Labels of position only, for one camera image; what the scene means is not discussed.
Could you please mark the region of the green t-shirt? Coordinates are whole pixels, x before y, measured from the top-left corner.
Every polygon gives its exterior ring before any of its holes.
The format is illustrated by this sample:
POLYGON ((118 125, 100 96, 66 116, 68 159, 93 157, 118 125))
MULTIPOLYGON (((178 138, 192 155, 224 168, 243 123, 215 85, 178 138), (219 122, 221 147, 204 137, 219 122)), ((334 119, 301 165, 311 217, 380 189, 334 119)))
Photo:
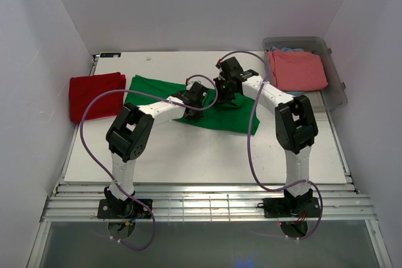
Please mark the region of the green t-shirt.
MULTIPOLYGON (((129 88, 165 99, 176 92, 186 89, 186 86, 180 83, 165 82, 136 75, 132 78, 129 88)), ((203 111, 203 117, 199 121, 181 118, 178 119, 178 122, 205 129, 246 134, 253 105, 253 99, 236 94, 236 98, 233 101, 215 104, 208 110, 203 111)))

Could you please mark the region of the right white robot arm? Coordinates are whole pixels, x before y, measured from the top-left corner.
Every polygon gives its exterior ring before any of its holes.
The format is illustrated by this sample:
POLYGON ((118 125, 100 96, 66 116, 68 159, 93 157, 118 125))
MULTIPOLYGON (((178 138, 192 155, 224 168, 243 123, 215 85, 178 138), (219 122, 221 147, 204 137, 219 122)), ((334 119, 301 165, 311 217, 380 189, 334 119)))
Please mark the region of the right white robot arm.
POLYGON ((244 70, 234 57, 221 58, 214 79, 219 102, 240 94, 253 99, 274 116, 275 136, 285 152, 286 181, 281 198, 265 198, 258 205, 266 218, 317 217, 320 205, 309 180, 310 152, 318 126, 309 98, 294 97, 271 85, 254 70, 244 70))

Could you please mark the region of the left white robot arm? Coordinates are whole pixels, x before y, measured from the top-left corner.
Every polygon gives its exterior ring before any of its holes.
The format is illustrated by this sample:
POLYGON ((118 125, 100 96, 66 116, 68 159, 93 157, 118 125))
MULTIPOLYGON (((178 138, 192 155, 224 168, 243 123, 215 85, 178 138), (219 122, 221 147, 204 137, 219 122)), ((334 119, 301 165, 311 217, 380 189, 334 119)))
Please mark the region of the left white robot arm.
POLYGON ((105 189, 110 209, 119 217, 127 217, 133 211, 133 177, 137 158, 144 152, 154 126, 186 118, 198 121, 203 113, 199 108, 208 95, 208 89, 193 82, 185 90, 174 93, 166 100, 149 105, 124 104, 110 126, 106 141, 112 156, 114 180, 105 189))

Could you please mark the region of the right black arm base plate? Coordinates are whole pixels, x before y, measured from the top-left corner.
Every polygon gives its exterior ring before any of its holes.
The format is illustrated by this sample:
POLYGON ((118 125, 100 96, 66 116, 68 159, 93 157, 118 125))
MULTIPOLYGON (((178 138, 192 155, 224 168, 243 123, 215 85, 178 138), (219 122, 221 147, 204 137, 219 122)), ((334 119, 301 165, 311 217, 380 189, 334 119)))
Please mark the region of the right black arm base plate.
POLYGON ((312 190, 297 197, 285 191, 284 197, 264 198, 257 207, 263 209, 265 218, 318 218, 321 211, 312 190))

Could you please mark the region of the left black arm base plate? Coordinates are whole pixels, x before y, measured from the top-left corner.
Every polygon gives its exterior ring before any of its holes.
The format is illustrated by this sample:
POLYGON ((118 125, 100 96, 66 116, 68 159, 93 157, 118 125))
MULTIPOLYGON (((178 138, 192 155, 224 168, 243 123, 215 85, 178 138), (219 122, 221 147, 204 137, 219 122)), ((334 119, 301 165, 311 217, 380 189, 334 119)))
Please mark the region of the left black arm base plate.
POLYGON ((139 219, 149 219, 151 218, 151 214, 143 205, 132 200, 117 205, 107 199, 102 199, 99 202, 97 210, 97 218, 99 219, 130 220, 134 217, 139 219))

